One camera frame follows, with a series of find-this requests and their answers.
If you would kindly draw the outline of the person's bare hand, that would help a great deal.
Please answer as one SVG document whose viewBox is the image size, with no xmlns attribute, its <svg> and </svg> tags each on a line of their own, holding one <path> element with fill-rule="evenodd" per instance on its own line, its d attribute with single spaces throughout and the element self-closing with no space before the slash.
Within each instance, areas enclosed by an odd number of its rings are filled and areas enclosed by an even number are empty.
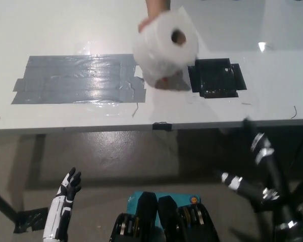
<svg viewBox="0 0 303 242">
<path fill-rule="evenodd" d="M 151 17 L 147 17 L 146 19 L 142 20 L 141 23 L 139 23 L 139 25 L 138 25 L 138 32 L 141 33 L 143 31 L 143 29 L 147 25 L 149 25 L 155 18 L 156 18 L 156 16 L 151 16 Z"/>
</svg>

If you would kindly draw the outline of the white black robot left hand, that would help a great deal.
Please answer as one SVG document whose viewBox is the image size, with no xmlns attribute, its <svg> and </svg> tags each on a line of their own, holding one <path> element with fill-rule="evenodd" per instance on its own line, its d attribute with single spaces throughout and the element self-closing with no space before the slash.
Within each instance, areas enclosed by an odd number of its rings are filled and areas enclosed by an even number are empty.
<svg viewBox="0 0 303 242">
<path fill-rule="evenodd" d="M 67 241 L 74 199 L 81 190 L 81 172 L 72 168 L 52 200 L 43 232 L 43 241 Z"/>
</svg>

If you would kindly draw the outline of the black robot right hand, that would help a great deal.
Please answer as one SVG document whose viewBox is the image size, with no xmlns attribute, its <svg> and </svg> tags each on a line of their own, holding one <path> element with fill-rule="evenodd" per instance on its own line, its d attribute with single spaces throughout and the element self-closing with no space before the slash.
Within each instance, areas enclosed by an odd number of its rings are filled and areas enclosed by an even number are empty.
<svg viewBox="0 0 303 242">
<path fill-rule="evenodd" d="M 245 118 L 242 127 L 256 166 L 268 173 L 266 186 L 260 188 L 245 178 L 217 170 L 221 182 L 241 197 L 246 198 L 255 213 L 272 212 L 273 241 L 303 241 L 303 181 L 294 191 L 275 155 L 275 149 L 265 133 L 255 123 Z"/>
</svg>

